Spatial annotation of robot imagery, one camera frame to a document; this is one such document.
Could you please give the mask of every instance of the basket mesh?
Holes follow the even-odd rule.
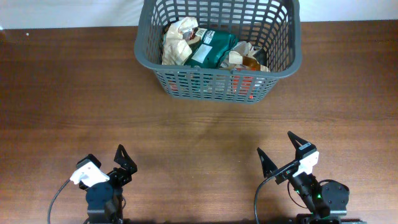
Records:
[[[236,34],[239,41],[263,47],[267,67],[280,72],[294,60],[293,10],[288,0],[157,0],[145,1],[150,10],[141,27],[146,59],[161,64],[164,29],[172,22],[192,16],[200,27]],[[276,84],[275,78],[244,75],[154,70],[165,91],[176,97],[255,103]]]

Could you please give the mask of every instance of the green package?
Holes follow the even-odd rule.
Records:
[[[223,55],[238,43],[238,38],[230,33],[207,30],[198,45],[192,49],[193,54],[185,65],[201,68],[218,68]]]

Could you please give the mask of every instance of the wooden table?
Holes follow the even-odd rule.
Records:
[[[319,180],[350,188],[348,218],[398,220],[398,22],[303,23],[301,69],[255,105],[178,100],[135,59],[136,27],[7,30],[0,44],[0,223],[45,223],[75,164],[108,172],[118,144],[138,165],[126,218],[156,223],[253,219],[264,179],[256,148],[294,158],[286,133],[316,144]],[[54,223],[86,218],[69,184]],[[268,183],[259,217],[307,213]]]

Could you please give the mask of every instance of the brown bottle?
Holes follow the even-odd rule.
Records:
[[[243,65],[250,67],[251,70],[254,71],[261,71],[261,66],[260,64],[257,62],[256,59],[253,58],[249,58],[247,56],[243,56]]]

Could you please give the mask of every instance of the crumpled paper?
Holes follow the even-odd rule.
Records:
[[[186,17],[170,25],[166,32],[162,65],[183,65],[192,54],[183,33],[198,27],[198,21],[194,17]]]
[[[254,55],[260,50],[260,47],[254,47],[250,42],[240,41],[231,49],[220,67],[227,70],[232,70],[234,68],[247,69],[247,67],[243,65],[243,57],[249,57],[257,61]],[[269,72],[269,69],[264,65],[260,65],[260,68],[262,72]]]

